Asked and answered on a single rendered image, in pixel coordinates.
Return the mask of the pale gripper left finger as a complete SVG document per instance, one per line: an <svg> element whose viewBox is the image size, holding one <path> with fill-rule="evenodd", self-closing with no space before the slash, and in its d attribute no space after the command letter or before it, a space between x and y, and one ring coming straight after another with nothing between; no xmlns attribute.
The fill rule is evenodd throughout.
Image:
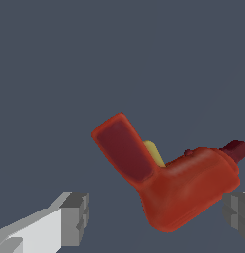
<svg viewBox="0 0 245 253"><path fill-rule="evenodd" d="M47 209L0 229L0 253L58 253L79 246L89 219L89 194L63 192Z"/></svg>

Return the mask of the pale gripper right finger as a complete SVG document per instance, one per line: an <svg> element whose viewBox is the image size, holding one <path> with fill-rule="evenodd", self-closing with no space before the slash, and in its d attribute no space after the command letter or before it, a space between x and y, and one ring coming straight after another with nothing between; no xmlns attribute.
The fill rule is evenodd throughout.
<svg viewBox="0 0 245 253"><path fill-rule="evenodd" d="M225 193L222 201L225 221L245 239L245 192Z"/></svg>

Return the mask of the red toy power drill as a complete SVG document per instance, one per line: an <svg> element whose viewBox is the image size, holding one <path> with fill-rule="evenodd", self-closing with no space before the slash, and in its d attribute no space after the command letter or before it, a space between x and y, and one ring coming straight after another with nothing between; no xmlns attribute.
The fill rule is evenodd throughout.
<svg viewBox="0 0 245 253"><path fill-rule="evenodd" d="M97 126L91 137L138 191L149 224L162 232L177 230L240 185L243 141L233 140L222 148L187 149L165 163L156 145L142 140L123 113Z"/></svg>

